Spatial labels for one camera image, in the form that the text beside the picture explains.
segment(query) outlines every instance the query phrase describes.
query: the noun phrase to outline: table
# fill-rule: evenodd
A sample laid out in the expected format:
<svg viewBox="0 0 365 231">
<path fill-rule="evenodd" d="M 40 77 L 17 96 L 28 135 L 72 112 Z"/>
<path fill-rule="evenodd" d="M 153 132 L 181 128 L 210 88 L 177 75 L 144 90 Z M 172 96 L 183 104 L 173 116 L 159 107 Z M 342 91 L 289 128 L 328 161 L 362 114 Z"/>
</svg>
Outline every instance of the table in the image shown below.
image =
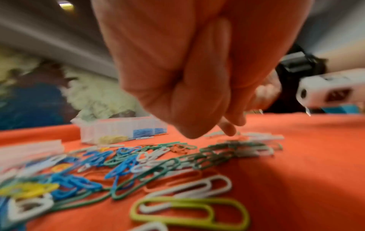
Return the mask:
<svg viewBox="0 0 365 231">
<path fill-rule="evenodd" d="M 241 132 L 282 134 L 283 151 L 275 156 L 231 159 L 216 169 L 233 183 L 220 197 L 234 198 L 248 209 L 250 231 L 365 230 L 365 117 L 362 115 L 249 115 Z M 220 138 L 188 140 L 173 127 L 168 135 L 125 142 L 188 142 L 199 148 Z M 64 142 L 67 150 L 85 147 L 79 140 Z M 28 230 L 124 231 L 140 223 L 129 218 L 129 208 L 144 194 L 88 207 L 44 215 L 29 222 Z M 222 208 L 219 219 L 230 221 Z M 188 230 L 169 227 L 172 231 Z"/>
</svg>

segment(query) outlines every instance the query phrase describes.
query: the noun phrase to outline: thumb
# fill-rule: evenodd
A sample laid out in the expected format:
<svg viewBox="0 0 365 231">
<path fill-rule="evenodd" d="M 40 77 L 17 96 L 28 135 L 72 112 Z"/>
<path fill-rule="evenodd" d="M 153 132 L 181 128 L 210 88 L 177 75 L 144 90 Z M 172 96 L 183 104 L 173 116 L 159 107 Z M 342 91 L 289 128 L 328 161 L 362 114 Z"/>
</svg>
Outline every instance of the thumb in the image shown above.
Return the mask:
<svg viewBox="0 0 365 231">
<path fill-rule="evenodd" d="M 172 93 L 171 115 L 176 128 L 188 138 L 198 138 L 222 118 L 230 101 L 227 60 L 231 25 L 214 19 L 200 29 Z"/>
</svg>

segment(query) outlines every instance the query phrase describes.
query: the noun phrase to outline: orange table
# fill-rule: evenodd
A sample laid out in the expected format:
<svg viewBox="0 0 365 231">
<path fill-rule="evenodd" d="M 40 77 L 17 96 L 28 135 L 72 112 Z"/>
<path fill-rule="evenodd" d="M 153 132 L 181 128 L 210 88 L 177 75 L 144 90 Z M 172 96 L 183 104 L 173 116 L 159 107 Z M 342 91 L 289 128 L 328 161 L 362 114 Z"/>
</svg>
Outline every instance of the orange table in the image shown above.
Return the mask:
<svg viewBox="0 0 365 231">
<path fill-rule="evenodd" d="M 221 197 L 235 198 L 246 206 L 252 220 L 249 230 L 365 230 L 364 116 L 249 115 L 240 131 L 285 136 L 280 142 L 284 151 L 277 151 L 273 158 L 232 159 L 217 167 L 233 183 L 232 190 Z M 125 144 L 182 141 L 204 147 L 218 139 L 187 140 L 172 127 L 168 132 Z M 81 147 L 78 140 L 64 144 L 68 150 Z M 108 199 L 48 214 L 27 227 L 30 231 L 128 230 L 140 224 L 132 222 L 128 212 L 143 196 L 138 193 L 121 201 Z M 231 216 L 225 208 L 219 212 L 223 221 Z"/>
</svg>

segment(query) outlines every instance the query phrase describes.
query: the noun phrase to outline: artwork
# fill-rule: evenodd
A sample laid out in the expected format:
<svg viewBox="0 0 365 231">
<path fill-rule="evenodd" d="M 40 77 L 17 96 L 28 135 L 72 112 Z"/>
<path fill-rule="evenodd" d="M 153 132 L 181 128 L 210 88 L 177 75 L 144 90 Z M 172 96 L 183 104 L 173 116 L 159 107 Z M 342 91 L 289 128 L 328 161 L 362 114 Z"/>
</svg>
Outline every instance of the artwork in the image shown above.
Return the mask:
<svg viewBox="0 0 365 231">
<path fill-rule="evenodd" d="M 0 46 L 0 130 L 135 117 L 113 78 Z"/>
</svg>

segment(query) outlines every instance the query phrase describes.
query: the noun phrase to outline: white glue gun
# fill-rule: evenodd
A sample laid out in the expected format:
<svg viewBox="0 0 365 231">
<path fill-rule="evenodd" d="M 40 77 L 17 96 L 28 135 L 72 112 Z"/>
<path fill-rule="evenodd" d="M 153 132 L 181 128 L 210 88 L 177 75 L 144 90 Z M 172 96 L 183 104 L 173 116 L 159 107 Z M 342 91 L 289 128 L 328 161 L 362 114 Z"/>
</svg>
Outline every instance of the white glue gun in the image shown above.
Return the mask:
<svg viewBox="0 0 365 231">
<path fill-rule="evenodd" d="M 365 69 L 353 69 L 300 80 L 298 102 L 307 108 L 365 102 Z"/>
</svg>

